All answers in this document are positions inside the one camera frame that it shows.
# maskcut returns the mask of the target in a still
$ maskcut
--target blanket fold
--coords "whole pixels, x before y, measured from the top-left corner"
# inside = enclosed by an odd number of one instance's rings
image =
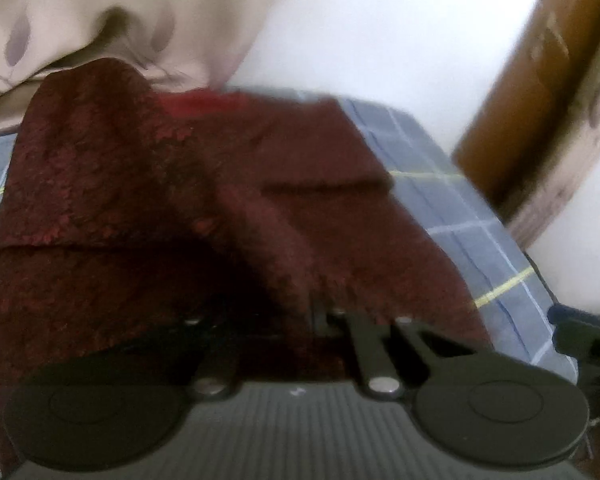
[[[229,294],[309,338],[316,301],[488,344],[451,261],[336,101],[164,96],[104,59],[47,77],[0,206],[0,411],[35,368]],[[0,464],[17,462],[0,422]]]

